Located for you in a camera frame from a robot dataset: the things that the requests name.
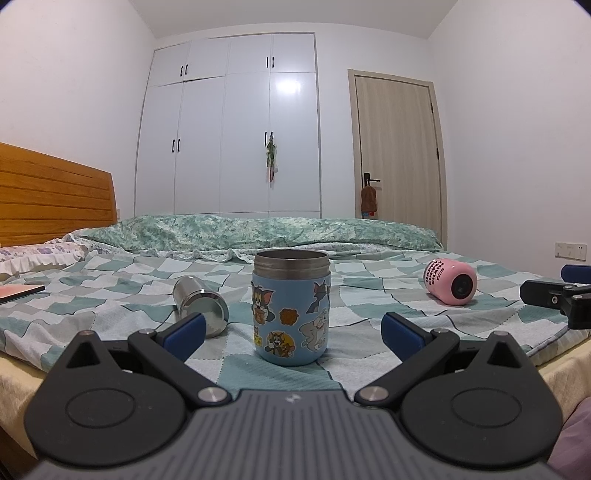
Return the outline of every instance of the floral pillowcase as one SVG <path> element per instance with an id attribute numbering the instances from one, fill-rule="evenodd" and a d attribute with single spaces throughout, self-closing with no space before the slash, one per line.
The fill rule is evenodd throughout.
<path id="1" fill-rule="evenodd" d="M 21 273 L 66 268 L 86 257 L 74 242 L 0 248 L 0 282 Z"/>
<path id="2" fill-rule="evenodd" d="M 64 242 L 61 244 L 40 244 L 23 245 L 21 247 L 0 248 L 0 262 L 12 260 L 16 257 L 26 257 L 27 255 L 39 254 L 65 254 L 65 253 L 85 253 L 85 249 L 74 242 Z"/>

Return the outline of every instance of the door handle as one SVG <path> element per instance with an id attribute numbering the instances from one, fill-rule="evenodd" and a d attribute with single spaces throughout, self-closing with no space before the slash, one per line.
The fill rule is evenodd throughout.
<path id="1" fill-rule="evenodd" d="M 372 181 L 381 181 L 381 180 L 377 180 L 377 179 L 373 179 L 371 178 L 371 175 L 368 172 L 364 172 L 363 174 L 363 186 L 366 187 L 370 184 L 370 182 Z"/>

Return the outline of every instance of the checkered bedsheet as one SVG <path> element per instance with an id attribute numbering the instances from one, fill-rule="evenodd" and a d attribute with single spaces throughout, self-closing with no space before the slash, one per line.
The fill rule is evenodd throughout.
<path id="1" fill-rule="evenodd" d="M 232 394 L 241 388 L 344 388 L 352 395 L 400 362 L 381 341 L 380 321 L 386 312 L 397 312 L 427 330 L 448 328 L 463 338 L 484 339 L 495 329 L 506 330 L 536 365 L 589 335 L 588 330 L 568 330 L 558 311 L 519 300 L 519 286 L 536 275 L 452 253 L 388 255 L 331 261 L 328 349 L 305 367 L 278 367 L 256 356 L 252 264 L 237 259 L 219 263 L 91 252 L 65 270 L 22 275 L 13 282 L 43 283 L 46 290 L 0 305 L 0 349 L 48 371 L 80 330 L 120 340 L 140 328 L 165 329 L 178 318 L 173 285 L 187 274 L 218 290 L 230 311 L 226 332 L 206 340 L 187 364 Z M 478 292 L 466 307 L 445 306 L 426 292 L 423 270 L 436 257 L 467 261 L 477 269 Z"/>

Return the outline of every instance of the metal cylinder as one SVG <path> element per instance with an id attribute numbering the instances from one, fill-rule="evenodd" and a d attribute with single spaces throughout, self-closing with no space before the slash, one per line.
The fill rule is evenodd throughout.
<path id="1" fill-rule="evenodd" d="M 273 280 L 311 280 L 330 273 L 330 260 L 315 250 L 265 250 L 255 255 L 253 273 Z"/>
<path id="2" fill-rule="evenodd" d="M 201 279 L 187 275 L 174 284 L 174 302 L 177 304 L 180 319 L 201 313 L 207 323 L 206 337 L 222 333 L 228 325 L 228 305 L 222 296 L 208 288 Z"/>

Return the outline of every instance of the metal screw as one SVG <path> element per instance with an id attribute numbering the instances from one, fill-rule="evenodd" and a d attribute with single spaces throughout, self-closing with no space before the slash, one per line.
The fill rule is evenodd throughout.
<path id="1" fill-rule="evenodd" d="M 359 391 L 359 396 L 365 401 L 384 401 L 389 392 L 384 387 L 365 387 Z"/>
<path id="2" fill-rule="evenodd" d="M 220 403 L 221 401 L 226 400 L 228 392 L 220 387 L 207 387 L 199 390 L 197 396 L 199 400 L 207 403 Z"/>

